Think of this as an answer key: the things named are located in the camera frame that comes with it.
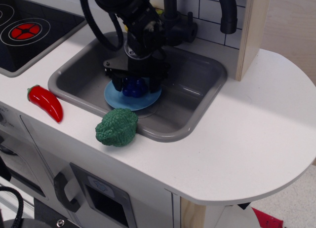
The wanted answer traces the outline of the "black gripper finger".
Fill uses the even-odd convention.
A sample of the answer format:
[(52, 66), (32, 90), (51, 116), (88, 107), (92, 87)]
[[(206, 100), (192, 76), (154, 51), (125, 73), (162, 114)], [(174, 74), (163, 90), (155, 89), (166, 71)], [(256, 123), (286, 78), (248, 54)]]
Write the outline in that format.
[(112, 84), (116, 91), (122, 91), (123, 89), (123, 77), (113, 75)]
[(150, 77), (149, 78), (149, 92), (155, 93), (160, 90), (161, 82), (163, 78), (161, 77)]

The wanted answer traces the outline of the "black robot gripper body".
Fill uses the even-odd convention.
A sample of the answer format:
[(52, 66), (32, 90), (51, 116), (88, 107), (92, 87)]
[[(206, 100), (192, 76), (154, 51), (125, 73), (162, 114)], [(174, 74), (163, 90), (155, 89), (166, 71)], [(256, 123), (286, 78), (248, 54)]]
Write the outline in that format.
[(147, 56), (133, 56), (124, 48), (119, 53), (103, 62), (106, 75), (112, 79), (113, 75), (126, 77), (146, 78), (161, 77), (166, 79), (170, 69), (170, 64), (165, 61), (166, 54), (162, 49), (158, 50), (162, 59), (154, 57), (153, 54)]

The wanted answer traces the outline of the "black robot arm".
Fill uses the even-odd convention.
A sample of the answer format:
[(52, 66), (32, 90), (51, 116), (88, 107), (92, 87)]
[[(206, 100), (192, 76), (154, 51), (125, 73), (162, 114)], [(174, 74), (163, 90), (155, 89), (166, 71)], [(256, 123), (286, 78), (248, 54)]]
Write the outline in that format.
[(95, 0), (106, 11), (115, 27), (118, 43), (112, 44), (97, 26), (88, 0), (80, 0), (84, 16), (94, 35), (110, 51), (123, 50), (115, 59), (104, 61), (106, 74), (112, 79), (115, 90), (123, 90), (124, 78), (148, 78), (149, 91), (157, 92), (167, 77), (168, 65), (153, 57), (158, 51), (165, 55), (162, 46), (166, 37), (164, 24), (149, 0)]

